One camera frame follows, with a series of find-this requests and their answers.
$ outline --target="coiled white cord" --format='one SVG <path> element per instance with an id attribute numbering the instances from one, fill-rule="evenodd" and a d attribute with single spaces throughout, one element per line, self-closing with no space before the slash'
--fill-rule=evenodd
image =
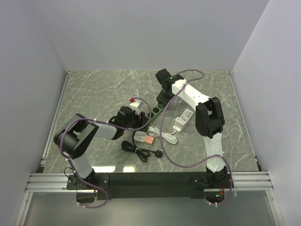
<path id="1" fill-rule="evenodd" d="M 160 130 L 157 127 L 149 126 L 148 132 L 152 137 L 160 137 Z M 178 142 L 178 138 L 173 136 L 175 133 L 175 130 L 172 133 L 162 133 L 162 137 L 169 143 L 175 145 Z"/>

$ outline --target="white charger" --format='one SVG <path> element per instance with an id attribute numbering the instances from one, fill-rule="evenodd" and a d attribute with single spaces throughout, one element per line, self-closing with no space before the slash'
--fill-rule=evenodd
<path id="1" fill-rule="evenodd" d="M 186 109 L 180 117 L 176 117 L 173 125 L 174 130 L 180 132 L 184 128 L 188 120 L 192 117 L 192 115 L 193 111 Z"/>

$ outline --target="white wall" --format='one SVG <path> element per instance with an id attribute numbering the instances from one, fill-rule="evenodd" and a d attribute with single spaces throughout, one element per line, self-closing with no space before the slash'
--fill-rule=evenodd
<path id="1" fill-rule="evenodd" d="M 233 69 L 268 0 L 29 0 L 64 68 Z"/>
<path id="2" fill-rule="evenodd" d="M 270 0 L 233 80 L 259 162 L 286 225 L 301 221 L 301 1 Z"/>
<path id="3" fill-rule="evenodd" d="M 65 71 L 23 0 L 0 1 L 0 225 L 39 166 Z"/>

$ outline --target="gray marble table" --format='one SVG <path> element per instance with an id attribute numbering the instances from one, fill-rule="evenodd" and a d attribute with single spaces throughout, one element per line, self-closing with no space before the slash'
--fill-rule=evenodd
<path id="1" fill-rule="evenodd" d="M 155 74 L 158 71 L 72 71 L 68 75 L 64 96 L 61 101 L 57 122 L 52 136 L 76 113 L 87 118 L 107 121 L 117 114 L 119 108 L 129 104 L 131 97 L 146 99 L 151 107 L 156 106 L 156 96 L 161 90 Z M 222 134 L 224 157 L 234 171 L 258 171 L 252 144 L 240 111 L 238 99 L 228 71 L 205 71 L 206 77 L 191 85 L 207 96 L 217 96 L 221 100 L 225 117 Z M 183 73 L 187 80 L 197 78 L 196 72 Z M 167 111 L 164 121 L 164 132 L 171 132 L 177 116 L 191 107 L 177 98 Z M 152 126 L 159 127 L 161 117 L 154 120 Z M 177 135 L 176 145 L 165 142 L 170 157 L 182 165 L 191 165 L 206 157 L 203 138 L 198 134 L 194 117 L 183 131 Z M 205 171 L 205 164 L 184 169 L 171 164 L 167 158 L 156 158 L 154 155 L 143 163 L 134 153 L 121 150 L 123 140 L 131 140 L 132 132 L 125 131 L 118 140 L 94 138 L 86 153 L 96 172 L 176 172 Z M 138 144 L 141 148 L 161 150 L 159 139 L 152 146 Z M 52 144 L 48 149 L 45 173 L 61 173 L 68 163 L 60 155 L 58 147 Z"/>

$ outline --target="black circle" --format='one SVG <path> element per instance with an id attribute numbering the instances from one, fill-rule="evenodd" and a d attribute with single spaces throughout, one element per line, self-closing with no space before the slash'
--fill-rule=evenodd
<path id="1" fill-rule="evenodd" d="M 159 109 L 157 107 L 155 107 L 153 110 L 152 110 L 154 113 L 158 113 L 159 112 Z"/>
<path id="2" fill-rule="evenodd" d="M 151 115 L 151 118 L 154 117 L 154 113 L 153 113 L 153 112 L 152 112 L 151 114 L 148 113 L 148 114 L 147 114 L 147 117 L 150 117 L 150 115 Z"/>

